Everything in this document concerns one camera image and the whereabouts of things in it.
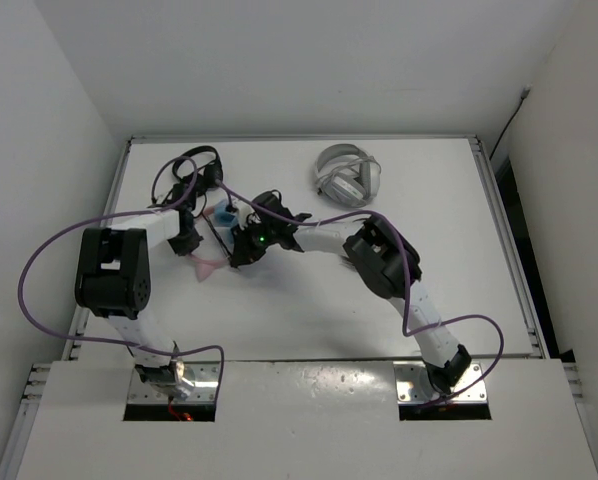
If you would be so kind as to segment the pink blue cat-ear headphones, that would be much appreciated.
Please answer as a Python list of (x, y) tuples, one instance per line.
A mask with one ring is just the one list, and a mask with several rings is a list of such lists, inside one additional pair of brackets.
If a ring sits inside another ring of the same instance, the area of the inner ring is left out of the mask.
[(232, 216), (226, 212), (228, 201), (222, 200), (206, 207), (201, 215), (202, 232), (208, 237), (188, 255), (193, 262), (198, 282), (207, 280), (215, 271), (230, 265), (233, 240), (230, 230)]

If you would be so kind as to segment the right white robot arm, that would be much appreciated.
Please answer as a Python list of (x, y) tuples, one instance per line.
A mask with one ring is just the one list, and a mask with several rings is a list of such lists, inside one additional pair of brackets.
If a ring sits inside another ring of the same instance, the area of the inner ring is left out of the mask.
[(293, 215), (278, 194), (267, 191), (233, 208), (231, 266), (259, 261), (272, 246), (297, 253), (326, 253), (346, 260), (365, 287), (402, 316), (402, 331), (419, 346), (432, 388), (451, 394), (471, 356), (443, 324), (422, 283), (420, 257), (378, 213), (361, 212), (313, 221)]

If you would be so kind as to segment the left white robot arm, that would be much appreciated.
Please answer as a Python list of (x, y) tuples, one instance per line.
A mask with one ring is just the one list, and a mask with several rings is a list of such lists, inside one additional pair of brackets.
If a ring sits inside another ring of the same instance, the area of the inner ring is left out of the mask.
[(195, 228), (194, 188), (180, 183), (171, 202), (109, 227), (83, 231), (75, 280), (77, 304), (103, 318), (121, 336), (140, 380), (173, 400), (187, 400), (194, 374), (180, 349), (148, 308), (150, 253), (169, 244), (185, 256), (202, 240)]

